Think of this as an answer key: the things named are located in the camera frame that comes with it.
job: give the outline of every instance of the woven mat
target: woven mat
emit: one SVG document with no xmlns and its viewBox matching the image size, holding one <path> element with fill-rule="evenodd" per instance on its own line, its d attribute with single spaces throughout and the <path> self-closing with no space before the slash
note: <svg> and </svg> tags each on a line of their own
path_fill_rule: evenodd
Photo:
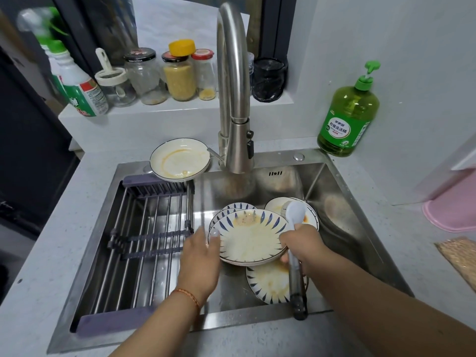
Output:
<svg viewBox="0 0 476 357">
<path fill-rule="evenodd" d="M 435 244 L 476 292 L 476 242 L 466 237 L 457 237 Z"/>
</svg>

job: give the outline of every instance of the white plate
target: white plate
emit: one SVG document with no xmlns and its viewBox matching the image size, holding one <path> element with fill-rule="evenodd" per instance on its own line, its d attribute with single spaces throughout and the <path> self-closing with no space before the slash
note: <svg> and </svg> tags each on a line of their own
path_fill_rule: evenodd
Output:
<svg viewBox="0 0 476 357">
<path fill-rule="evenodd" d="M 207 146 L 195 139 L 173 139 L 158 146 L 150 156 L 150 167 L 161 179 L 170 182 L 191 180 L 210 163 Z"/>
<path fill-rule="evenodd" d="M 300 202 L 303 202 L 307 206 L 306 215 L 304 217 L 304 224 L 311 224 L 314 228 L 319 230 L 318 215 L 316 214 L 314 209 L 304 200 L 301 200 L 298 198 L 278 197 L 278 198 L 271 199 L 268 203 L 266 203 L 265 209 L 281 215 L 281 210 L 283 209 L 284 204 L 286 202 L 290 202 L 293 200 L 298 200 Z"/>
<path fill-rule="evenodd" d="M 233 203 L 233 204 L 228 204 L 226 207 L 222 208 L 215 216 L 213 219 L 210 221 L 210 226 L 208 228 L 208 231 L 211 231 L 211 228 L 215 225 L 215 223 L 220 219 L 226 216 L 227 214 L 233 213 L 236 210 L 242 210 L 242 209 L 256 209 L 254 205 L 251 205 L 250 203 Z"/>
<path fill-rule="evenodd" d="M 280 260 L 246 267 L 246 280 L 257 298 L 268 304 L 289 302 L 289 268 Z M 309 278 L 304 278 L 307 289 Z"/>
<path fill-rule="evenodd" d="M 235 211 L 237 210 L 241 210 L 241 209 L 222 209 L 220 210 L 217 214 L 215 214 L 215 216 L 213 217 L 213 219 L 211 220 L 210 222 L 210 226 L 208 228 L 208 232 L 211 231 L 211 228 L 213 228 L 213 226 L 215 225 L 215 223 L 223 218 L 224 216 L 227 216 L 229 215 L 230 213 L 234 213 Z"/>
<path fill-rule="evenodd" d="M 265 264 L 286 250 L 279 236 L 289 230 L 288 221 L 269 210 L 237 210 L 219 219 L 214 228 L 220 232 L 221 260 L 236 266 Z"/>
</svg>

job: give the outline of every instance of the spoon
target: spoon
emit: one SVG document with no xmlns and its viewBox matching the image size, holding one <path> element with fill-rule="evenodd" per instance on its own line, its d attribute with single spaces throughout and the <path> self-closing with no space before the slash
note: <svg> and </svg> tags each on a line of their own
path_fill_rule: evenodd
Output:
<svg viewBox="0 0 476 357">
<path fill-rule="evenodd" d="M 286 208 L 286 220 L 289 228 L 294 230 L 294 224 L 302 223 L 306 215 L 306 205 L 297 200 L 292 201 Z M 307 297 L 304 288 L 301 263 L 290 250 L 289 255 L 289 301 L 294 309 L 294 318 L 303 321 L 307 318 Z"/>
</svg>

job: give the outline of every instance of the hand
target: hand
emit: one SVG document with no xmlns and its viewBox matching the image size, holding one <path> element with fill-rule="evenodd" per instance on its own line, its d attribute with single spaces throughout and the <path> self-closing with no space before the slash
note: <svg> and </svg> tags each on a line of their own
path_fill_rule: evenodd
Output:
<svg viewBox="0 0 476 357">
<path fill-rule="evenodd" d="M 310 271 L 313 261 L 324 253 L 330 252 L 316 228 L 309 224 L 295 224 L 296 230 L 289 230 L 279 236 L 282 246 L 287 246 L 301 261 L 303 273 Z M 283 263 L 289 263 L 288 253 L 281 257 Z"/>
<path fill-rule="evenodd" d="M 183 244 L 177 288 L 195 296 L 200 307 L 215 290 L 220 274 L 220 237 L 210 237 L 207 248 L 205 231 L 200 227 Z"/>
</svg>

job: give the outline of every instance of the black container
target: black container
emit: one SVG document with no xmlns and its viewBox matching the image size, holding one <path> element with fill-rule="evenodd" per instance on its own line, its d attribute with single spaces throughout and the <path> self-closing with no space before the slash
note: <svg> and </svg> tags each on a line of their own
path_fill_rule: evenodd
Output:
<svg viewBox="0 0 476 357">
<path fill-rule="evenodd" d="M 288 75 L 288 61 L 260 58 L 254 62 L 253 97 L 263 103 L 278 100 L 284 90 Z"/>
</svg>

